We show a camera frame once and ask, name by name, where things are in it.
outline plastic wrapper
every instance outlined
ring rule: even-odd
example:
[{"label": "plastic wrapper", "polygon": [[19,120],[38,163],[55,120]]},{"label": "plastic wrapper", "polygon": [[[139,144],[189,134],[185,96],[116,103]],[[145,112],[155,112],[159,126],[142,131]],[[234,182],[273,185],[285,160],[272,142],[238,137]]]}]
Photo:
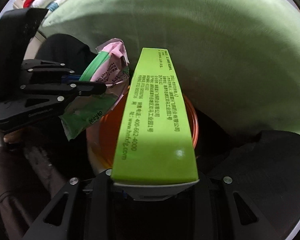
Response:
[{"label": "plastic wrapper", "polygon": [[67,106],[60,118],[68,140],[111,111],[128,89],[129,61],[123,41],[111,39],[97,47],[97,51],[79,80],[103,82],[107,89],[102,95],[77,97]]}]

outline green fabric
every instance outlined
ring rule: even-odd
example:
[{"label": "green fabric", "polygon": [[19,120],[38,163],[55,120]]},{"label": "green fabric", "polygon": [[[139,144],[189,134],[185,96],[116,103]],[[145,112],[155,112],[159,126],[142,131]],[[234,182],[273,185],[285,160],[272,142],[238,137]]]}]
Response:
[{"label": "green fabric", "polygon": [[169,50],[182,91],[232,136],[300,134],[300,12],[286,0],[68,0],[43,23],[91,50],[116,37],[134,68]]}]

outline lime green box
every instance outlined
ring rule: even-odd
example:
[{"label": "lime green box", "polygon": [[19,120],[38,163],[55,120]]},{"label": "lime green box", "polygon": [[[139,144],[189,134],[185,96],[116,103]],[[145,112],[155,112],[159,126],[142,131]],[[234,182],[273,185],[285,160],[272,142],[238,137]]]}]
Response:
[{"label": "lime green box", "polygon": [[131,187],[198,181],[185,103],[166,49],[143,48],[141,52],[111,177]]}]

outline blanket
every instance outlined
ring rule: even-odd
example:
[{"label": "blanket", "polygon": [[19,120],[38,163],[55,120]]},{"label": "blanket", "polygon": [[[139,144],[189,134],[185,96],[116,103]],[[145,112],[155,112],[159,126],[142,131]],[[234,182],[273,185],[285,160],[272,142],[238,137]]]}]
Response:
[{"label": "blanket", "polygon": [[91,51],[169,50],[183,93],[228,134],[300,134],[300,12],[287,0],[67,0],[43,22]]}]

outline orange bowl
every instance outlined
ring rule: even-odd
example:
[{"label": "orange bowl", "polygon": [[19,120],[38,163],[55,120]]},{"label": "orange bowl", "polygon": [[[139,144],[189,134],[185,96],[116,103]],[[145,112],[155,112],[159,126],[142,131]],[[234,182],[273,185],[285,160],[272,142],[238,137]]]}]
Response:
[{"label": "orange bowl", "polygon": [[[112,168],[113,165],[115,148],[117,146],[119,129],[127,97],[128,93],[122,97],[109,114],[101,118],[99,123],[87,129],[88,147],[92,150],[92,154],[95,155],[93,158],[90,158],[90,161],[91,159],[97,158],[106,169]],[[192,134],[193,148],[195,148],[199,133],[198,117],[190,100],[185,95],[183,95],[183,99]]]}]

